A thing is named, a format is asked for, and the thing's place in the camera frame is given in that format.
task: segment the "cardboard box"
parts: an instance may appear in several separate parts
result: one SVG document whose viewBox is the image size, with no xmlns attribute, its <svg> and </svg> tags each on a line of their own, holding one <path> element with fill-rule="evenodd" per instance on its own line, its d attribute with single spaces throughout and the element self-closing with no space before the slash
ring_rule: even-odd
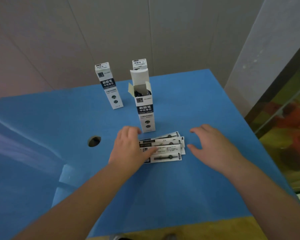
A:
<svg viewBox="0 0 300 240">
<path fill-rule="evenodd" d="M 132 61 L 132 69 L 133 70 L 139 70 L 139 69 L 147 69 L 147 60 L 146 59 L 140 59 L 140 60 L 133 60 Z"/>
<path fill-rule="evenodd" d="M 152 91 L 148 69 L 130 70 L 132 84 L 128 92 L 134 97 L 143 133 L 156 130 Z"/>
<path fill-rule="evenodd" d="M 112 76 L 110 65 L 108 62 L 95 65 L 96 75 L 98 76 L 100 83 L 104 89 L 105 94 L 112 106 L 112 109 L 118 109 L 123 107 L 121 97 L 119 95 L 116 82 Z"/>
</svg>

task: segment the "left hand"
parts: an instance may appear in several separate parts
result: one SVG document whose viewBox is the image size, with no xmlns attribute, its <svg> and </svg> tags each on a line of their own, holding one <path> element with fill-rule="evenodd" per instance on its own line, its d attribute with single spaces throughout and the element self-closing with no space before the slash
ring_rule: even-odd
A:
<svg viewBox="0 0 300 240">
<path fill-rule="evenodd" d="M 131 175 L 158 149 L 156 147 L 142 152 L 139 147 L 138 127 L 124 126 L 114 141 L 114 146 L 109 158 L 109 164 L 114 163 L 120 169 L 126 170 Z"/>
</svg>

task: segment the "right hand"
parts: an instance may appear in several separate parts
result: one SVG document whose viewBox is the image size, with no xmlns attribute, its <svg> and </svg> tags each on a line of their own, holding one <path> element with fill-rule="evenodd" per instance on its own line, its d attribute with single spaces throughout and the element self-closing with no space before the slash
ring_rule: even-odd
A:
<svg viewBox="0 0 300 240">
<path fill-rule="evenodd" d="M 208 124 L 190 129 L 199 139 L 202 149 L 187 145 L 192 154 L 212 169 L 225 173 L 225 170 L 245 160 L 239 150 L 217 129 Z"/>
</svg>

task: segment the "pen refill package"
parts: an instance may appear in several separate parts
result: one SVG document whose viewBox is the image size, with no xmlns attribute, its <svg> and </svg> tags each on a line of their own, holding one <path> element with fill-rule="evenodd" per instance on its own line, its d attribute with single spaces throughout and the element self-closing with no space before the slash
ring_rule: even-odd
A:
<svg viewBox="0 0 300 240">
<path fill-rule="evenodd" d="M 155 116 L 148 69 L 130 70 L 130 73 L 132 84 L 129 83 L 128 92 L 135 99 L 142 132 L 155 131 Z"/>
</svg>

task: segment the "yellow floor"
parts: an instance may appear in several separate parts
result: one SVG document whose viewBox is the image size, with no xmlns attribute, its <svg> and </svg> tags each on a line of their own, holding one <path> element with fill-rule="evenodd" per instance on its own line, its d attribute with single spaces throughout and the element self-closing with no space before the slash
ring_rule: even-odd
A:
<svg viewBox="0 0 300 240">
<path fill-rule="evenodd" d="M 205 222 L 192 225 L 167 227 L 155 230 L 123 234 L 133 240 L 160 240 L 166 234 L 174 233 L 178 240 L 259 240 L 267 238 L 253 217 Z M 93 237 L 89 240 L 108 240 L 108 237 Z"/>
</svg>

